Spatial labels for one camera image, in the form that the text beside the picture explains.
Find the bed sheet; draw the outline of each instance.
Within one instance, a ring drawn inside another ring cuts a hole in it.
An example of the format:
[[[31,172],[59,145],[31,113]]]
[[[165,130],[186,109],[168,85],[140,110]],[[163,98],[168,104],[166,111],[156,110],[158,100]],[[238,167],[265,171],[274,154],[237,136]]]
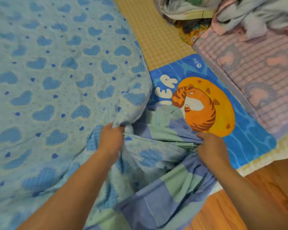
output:
[[[150,71],[194,53],[180,39],[178,29],[168,24],[157,12],[153,0],[115,0],[132,27]],[[288,158],[288,134],[278,141],[276,149],[242,166],[245,176],[275,160]],[[213,192],[221,189],[218,184]]]

